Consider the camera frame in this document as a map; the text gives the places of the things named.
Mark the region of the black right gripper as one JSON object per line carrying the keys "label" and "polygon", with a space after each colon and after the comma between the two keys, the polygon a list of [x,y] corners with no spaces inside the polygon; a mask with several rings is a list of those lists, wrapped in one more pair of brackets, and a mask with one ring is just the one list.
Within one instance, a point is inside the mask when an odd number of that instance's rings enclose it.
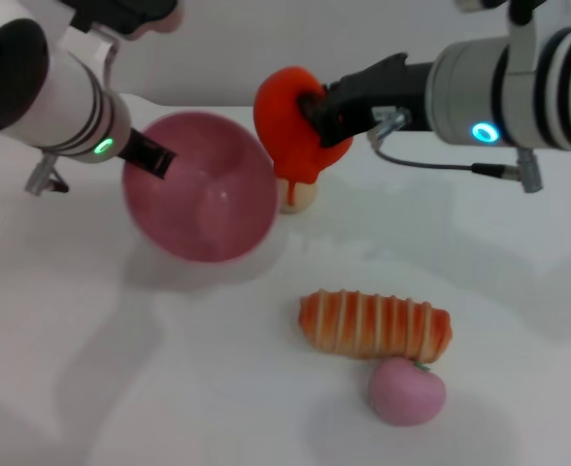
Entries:
{"label": "black right gripper", "polygon": [[[425,111],[425,90],[432,62],[407,63],[408,54],[396,53],[320,90],[304,89],[296,104],[307,121],[313,121],[322,148],[332,148],[367,132],[377,124],[375,108],[406,109],[411,115],[405,131],[430,131]],[[326,99],[336,91],[337,111]]]}

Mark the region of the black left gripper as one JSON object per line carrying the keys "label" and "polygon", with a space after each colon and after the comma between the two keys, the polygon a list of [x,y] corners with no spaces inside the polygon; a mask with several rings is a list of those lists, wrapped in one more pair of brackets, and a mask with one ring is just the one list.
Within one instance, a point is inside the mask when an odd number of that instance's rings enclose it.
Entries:
{"label": "black left gripper", "polygon": [[131,128],[128,140],[119,150],[118,158],[136,168],[164,180],[176,154]]}

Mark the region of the orange toy fruit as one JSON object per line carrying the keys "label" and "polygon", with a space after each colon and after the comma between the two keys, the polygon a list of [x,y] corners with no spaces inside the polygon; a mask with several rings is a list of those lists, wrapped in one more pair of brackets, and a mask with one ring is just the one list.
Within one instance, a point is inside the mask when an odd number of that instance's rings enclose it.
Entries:
{"label": "orange toy fruit", "polygon": [[335,164],[351,148],[351,138],[335,147],[322,148],[319,135],[299,112],[297,92],[320,90],[320,86],[309,71],[288,66],[270,75],[255,94],[255,131],[273,160],[277,179],[317,184],[320,172]]}

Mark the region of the pink plastic bowl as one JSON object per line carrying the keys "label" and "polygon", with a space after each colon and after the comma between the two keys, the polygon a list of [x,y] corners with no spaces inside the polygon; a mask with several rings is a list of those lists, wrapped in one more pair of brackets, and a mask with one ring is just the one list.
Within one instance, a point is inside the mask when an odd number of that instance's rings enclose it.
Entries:
{"label": "pink plastic bowl", "polygon": [[248,129],[224,116],[181,112],[144,133],[176,155],[163,179],[123,168],[128,212],[152,243],[183,260],[221,263],[265,239],[278,213],[277,180]]}

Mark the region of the beige toy ball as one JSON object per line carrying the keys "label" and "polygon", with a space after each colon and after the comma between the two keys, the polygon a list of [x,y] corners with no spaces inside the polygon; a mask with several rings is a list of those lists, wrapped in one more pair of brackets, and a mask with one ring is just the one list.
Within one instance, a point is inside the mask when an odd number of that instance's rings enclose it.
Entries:
{"label": "beige toy ball", "polygon": [[308,209],[316,200],[318,187],[315,183],[296,183],[286,179],[277,179],[280,213],[298,214]]}

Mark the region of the orange striped toy bread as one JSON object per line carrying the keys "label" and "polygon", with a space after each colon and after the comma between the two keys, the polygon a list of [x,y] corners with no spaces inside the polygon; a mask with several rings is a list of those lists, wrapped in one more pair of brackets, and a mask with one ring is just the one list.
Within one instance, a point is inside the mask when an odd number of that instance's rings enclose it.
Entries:
{"label": "orange striped toy bread", "polygon": [[429,364],[453,337],[450,314],[428,302],[344,289],[303,296],[298,325],[315,349],[354,359],[402,357]]}

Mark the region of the pink toy peach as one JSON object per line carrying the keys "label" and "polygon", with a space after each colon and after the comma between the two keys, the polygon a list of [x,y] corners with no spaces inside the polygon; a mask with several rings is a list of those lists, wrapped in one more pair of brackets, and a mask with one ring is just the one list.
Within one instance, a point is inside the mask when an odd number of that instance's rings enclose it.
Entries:
{"label": "pink toy peach", "polygon": [[424,366],[393,357],[381,362],[368,384],[368,401],[382,421],[393,426],[429,422],[444,408],[444,382]]}

